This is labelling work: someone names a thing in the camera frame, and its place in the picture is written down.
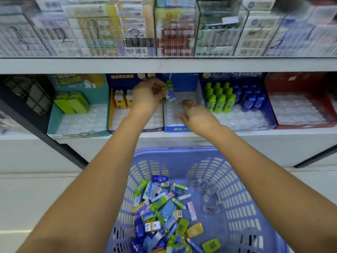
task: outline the hand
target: hand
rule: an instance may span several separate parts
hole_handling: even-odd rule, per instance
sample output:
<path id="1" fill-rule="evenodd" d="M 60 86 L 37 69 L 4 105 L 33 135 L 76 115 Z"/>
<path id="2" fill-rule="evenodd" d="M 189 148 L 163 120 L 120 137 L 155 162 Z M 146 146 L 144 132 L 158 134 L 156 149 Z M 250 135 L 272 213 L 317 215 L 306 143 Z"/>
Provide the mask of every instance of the hand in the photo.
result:
<path id="1" fill-rule="evenodd" d="M 145 119 L 147 123 L 156 112 L 159 102 L 167 95 L 167 91 L 162 90 L 165 86 L 166 84 L 156 77 L 141 81 L 134 88 L 130 114 Z"/>
<path id="2" fill-rule="evenodd" d="M 191 100 L 183 101 L 183 109 L 186 114 L 181 113 L 180 119 L 195 134 L 208 139 L 211 132 L 221 126 L 218 120 L 204 106 Z"/>

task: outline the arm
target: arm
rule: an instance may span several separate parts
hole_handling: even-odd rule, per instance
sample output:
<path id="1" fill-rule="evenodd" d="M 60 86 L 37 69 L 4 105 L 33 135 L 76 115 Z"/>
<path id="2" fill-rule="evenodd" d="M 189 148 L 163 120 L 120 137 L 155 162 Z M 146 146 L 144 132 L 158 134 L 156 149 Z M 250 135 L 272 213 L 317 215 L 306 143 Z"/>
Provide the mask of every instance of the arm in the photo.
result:
<path id="1" fill-rule="evenodd" d="M 187 115 L 180 118 L 229 161 L 262 214 L 296 253 L 336 252 L 335 204 L 220 125 L 204 106 L 189 100 L 183 106 Z"/>
<path id="2" fill-rule="evenodd" d="M 152 77 L 135 88 L 129 115 L 17 253 L 104 251 L 123 201 L 139 135 L 166 95 L 163 86 Z"/>

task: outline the blue plastic basket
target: blue plastic basket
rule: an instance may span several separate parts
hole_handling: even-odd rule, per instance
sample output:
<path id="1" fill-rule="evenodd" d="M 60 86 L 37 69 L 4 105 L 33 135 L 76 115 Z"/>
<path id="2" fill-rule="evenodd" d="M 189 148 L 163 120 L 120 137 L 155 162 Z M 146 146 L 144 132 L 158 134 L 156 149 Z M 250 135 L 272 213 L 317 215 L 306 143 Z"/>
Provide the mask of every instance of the blue plastic basket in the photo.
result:
<path id="1" fill-rule="evenodd" d="M 214 147 L 153 148 L 135 152 L 127 188 L 117 221 L 112 230 L 106 253 L 132 252 L 134 190 L 142 179 L 153 175 L 170 177 L 170 184 L 185 184 L 193 177 L 217 183 L 223 200 L 221 212 L 205 215 L 201 212 L 200 194 L 192 193 L 198 220 L 191 222 L 188 210 L 183 217 L 190 225 L 201 222 L 204 233 L 193 238 L 201 244 L 212 238 L 221 241 L 218 252 L 225 253 L 288 253 L 289 247 L 264 218 L 229 162 Z"/>

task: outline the white floor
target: white floor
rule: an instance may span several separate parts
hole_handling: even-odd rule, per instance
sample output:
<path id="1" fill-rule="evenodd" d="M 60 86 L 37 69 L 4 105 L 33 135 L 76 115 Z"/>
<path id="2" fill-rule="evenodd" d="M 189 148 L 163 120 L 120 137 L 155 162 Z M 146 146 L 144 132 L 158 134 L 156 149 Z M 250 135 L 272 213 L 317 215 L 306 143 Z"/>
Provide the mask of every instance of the white floor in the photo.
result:
<path id="1" fill-rule="evenodd" d="M 288 168 L 337 204 L 337 168 Z M 0 174 L 0 252 L 14 253 L 49 206 L 79 173 Z"/>

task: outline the teal display box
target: teal display box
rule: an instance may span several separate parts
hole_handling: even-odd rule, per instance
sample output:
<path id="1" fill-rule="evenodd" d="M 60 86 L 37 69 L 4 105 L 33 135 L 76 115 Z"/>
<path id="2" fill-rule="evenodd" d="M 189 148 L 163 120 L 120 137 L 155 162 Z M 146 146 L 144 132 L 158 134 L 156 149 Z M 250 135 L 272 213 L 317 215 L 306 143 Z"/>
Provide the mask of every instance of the teal display box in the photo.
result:
<path id="1" fill-rule="evenodd" d="M 110 90 L 105 74 L 48 74 L 56 94 L 79 92 L 87 99 L 86 114 L 65 114 L 55 103 L 47 135 L 52 139 L 109 136 Z"/>

